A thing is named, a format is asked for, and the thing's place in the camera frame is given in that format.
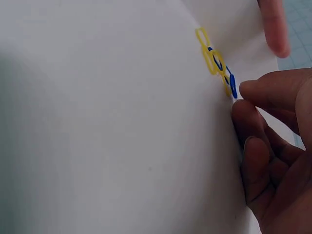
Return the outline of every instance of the fingernail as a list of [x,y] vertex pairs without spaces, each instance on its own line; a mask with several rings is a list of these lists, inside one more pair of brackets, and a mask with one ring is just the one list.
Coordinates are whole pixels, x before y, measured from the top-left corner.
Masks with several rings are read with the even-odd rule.
[[244,93],[245,91],[249,91],[250,89],[253,89],[256,82],[257,80],[248,80],[248,81],[241,82],[241,84],[239,85],[240,93],[242,92]]
[[250,136],[250,137],[248,137],[248,138],[245,140],[245,143],[244,143],[244,151],[245,151],[245,147],[246,147],[247,142],[248,142],[250,139],[252,139],[252,138],[255,138],[255,136]]

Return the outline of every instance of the finger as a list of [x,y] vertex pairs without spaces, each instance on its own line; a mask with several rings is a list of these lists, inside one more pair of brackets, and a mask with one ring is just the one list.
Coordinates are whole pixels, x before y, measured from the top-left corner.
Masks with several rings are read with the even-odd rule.
[[271,72],[258,80],[241,83],[239,90],[244,99],[262,109],[295,112],[298,92],[311,76],[311,69]]
[[288,165],[288,167],[292,166],[299,156],[304,153],[304,150],[289,144],[268,125],[265,127],[264,131],[274,155]]
[[269,173],[272,184],[277,188],[279,183],[282,181],[284,175],[288,171],[289,167],[281,160],[275,158],[269,164]]
[[295,112],[302,141],[312,153],[312,69],[273,72],[241,83],[241,95],[262,109]]
[[270,152],[271,160],[276,156],[291,166],[303,150],[290,145],[268,126],[258,110],[246,100],[238,100],[232,107],[232,119],[241,144],[250,136],[262,139]]
[[268,171],[269,151],[266,144],[252,137],[246,141],[241,173],[247,205],[260,221],[274,196]]
[[265,111],[285,123],[294,133],[300,135],[297,123],[297,115],[295,112],[275,108],[266,109]]
[[312,79],[302,86],[296,100],[298,128],[302,141],[309,153],[312,153]]
[[282,0],[258,0],[268,46],[279,57],[290,53]]
[[242,146],[250,136],[260,138],[268,143],[264,133],[264,122],[261,115],[250,102],[246,100],[235,102],[232,106],[232,120]]

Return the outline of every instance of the blue loop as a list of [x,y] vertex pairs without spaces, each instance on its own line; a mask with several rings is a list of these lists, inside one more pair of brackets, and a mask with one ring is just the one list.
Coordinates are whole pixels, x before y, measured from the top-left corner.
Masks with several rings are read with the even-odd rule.
[[224,79],[225,79],[226,83],[227,83],[228,85],[230,85],[230,83],[229,83],[227,77],[224,77]]
[[232,72],[230,71],[229,67],[226,66],[226,69],[228,70],[228,72],[230,73],[230,75],[232,75]]
[[235,77],[233,74],[230,75],[230,87],[232,90],[233,97],[237,98],[236,83],[235,83]]

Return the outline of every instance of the blue rubber band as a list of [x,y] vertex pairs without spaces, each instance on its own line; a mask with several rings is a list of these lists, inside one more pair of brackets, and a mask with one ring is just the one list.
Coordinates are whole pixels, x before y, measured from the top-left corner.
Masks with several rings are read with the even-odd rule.
[[235,77],[233,74],[230,75],[230,87],[232,90],[233,97],[237,98],[236,83],[235,83]]

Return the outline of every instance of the yellow rubber band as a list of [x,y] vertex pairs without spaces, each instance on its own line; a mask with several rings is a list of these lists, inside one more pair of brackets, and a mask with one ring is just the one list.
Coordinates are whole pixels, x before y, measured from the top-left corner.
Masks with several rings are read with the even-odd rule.
[[208,51],[208,49],[206,47],[201,47],[201,52],[203,54],[203,57],[206,61],[207,64],[207,68],[210,71],[210,73],[212,75],[216,75],[217,74],[217,67],[215,66],[214,63],[214,58],[212,57],[212,53],[210,51]]
[[[201,39],[201,36],[200,36],[201,33],[200,32],[202,33],[202,35],[204,35],[204,38],[206,40],[206,44]],[[195,30],[195,33],[196,33],[197,39],[199,40],[199,43],[202,47],[209,47],[210,46],[210,41],[209,41],[209,38],[207,36],[206,30],[204,28],[197,28]]]

